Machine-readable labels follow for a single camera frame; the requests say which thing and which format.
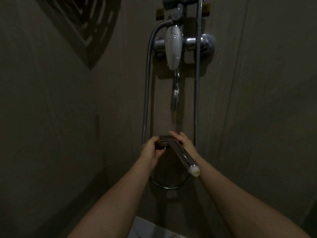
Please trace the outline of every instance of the shower mixer valve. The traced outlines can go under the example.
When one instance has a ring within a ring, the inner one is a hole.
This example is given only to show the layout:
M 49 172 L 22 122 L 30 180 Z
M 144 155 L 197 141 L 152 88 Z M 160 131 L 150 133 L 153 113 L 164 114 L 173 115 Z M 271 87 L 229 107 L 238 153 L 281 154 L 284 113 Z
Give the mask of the shower mixer valve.
M 163 0 L 165 10 L 172 9 L 171 19 L 158 24 L 152 31 L 146 58 L 146 79 L 145 79 L 145 98 L 144 98 L 144 113 L 142 127 L 142 144 L 145 143 L 146 124 L 148 114 L 148 100 L 150 87 L 150 67 L 152 50 L 157 57 L 166 56 L 168 67 L 174 71 L 175 78 L 173 81 L 172 92 L 172 111 L 177 111 L 178 96 L 179 96 L 179 81 L 181 73 L 181 56 L 185 51 L 195 51 L 195 93 L 194 93 L 194 144 L 197 146 L 198 137 L 198 91 L 199 91 L 199 66 L 200 57 L 207 56 L 212 53 L 215 48 L 215 38 L 210 34 L 201 34 L 201 19 L 202 5 L 205 0 Z M 197 4 L 196 12 L 196 37 L 183 36 L 183 19 L 184 7 L 191 4 Z M 162 28 L 167 28 L 165 38 L 155 39 L 156 34 Z M 199 175 L 199 167 L 192 157 L 185 151 L 182 145 L 170 136 L 160 136 L 156 147 L 170 147 L 179 157 L 185 168 L 188 169 L 189 175 L 180 184 L 174 187 L 166 187 L 158 184 L 152 177 L 150 180 L 164 189 L 177 189 L 184 184 L 190 176 L 197 177 Z

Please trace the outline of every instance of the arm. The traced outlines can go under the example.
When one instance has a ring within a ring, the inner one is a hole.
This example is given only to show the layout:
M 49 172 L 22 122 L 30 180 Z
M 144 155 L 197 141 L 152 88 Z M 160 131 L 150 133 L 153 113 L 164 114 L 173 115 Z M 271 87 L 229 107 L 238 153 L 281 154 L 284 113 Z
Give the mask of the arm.
M 82 218 L 68 238 L 127 237 L 136 216 L 139 202 L 158 158 L 155 150 L 158 137 L 152 137 L 142 149 L 140 158 Z
M 227 179 L 196 151 L 185 134 L 170 132 L 200 168 L 200 180 L 235 237 L 309 237 L 280 212 Z

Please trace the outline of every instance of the forearm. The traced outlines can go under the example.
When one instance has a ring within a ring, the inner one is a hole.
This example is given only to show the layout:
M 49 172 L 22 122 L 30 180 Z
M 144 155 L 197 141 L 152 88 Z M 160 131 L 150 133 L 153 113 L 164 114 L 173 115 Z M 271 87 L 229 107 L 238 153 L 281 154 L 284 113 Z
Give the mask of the forearm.
M 198 157 L 200 179 L 235 237 L 309 237 L 281 213 L 250 195 Z
M 138 159 L 83 217 L 68 238 L 127 237 L 150 172 L 150 163 Z

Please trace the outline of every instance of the hand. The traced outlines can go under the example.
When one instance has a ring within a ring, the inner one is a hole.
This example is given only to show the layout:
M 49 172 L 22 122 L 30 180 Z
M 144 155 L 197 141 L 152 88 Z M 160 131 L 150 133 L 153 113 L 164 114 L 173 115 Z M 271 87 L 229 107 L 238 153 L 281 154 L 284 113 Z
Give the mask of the hand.
M 197 159 L 200 158 L 200 155 L 197 153 L 195 146 L 184 133 L 180 132 L 180 134 L 178 134 L 174 131 L 169 131 L 169 134 L 183 143 L 184 149 L 192 156 L 194 160 L 197 161 Z
M 159 138 L 153 136 L 143 145 L 140 159 L 146 160 L 150 163 L 151 170 L 154 169 L 156 164 L 158 163 L 159 157 L 164 153 L 165 150 L 155 150 L 155 142 Z

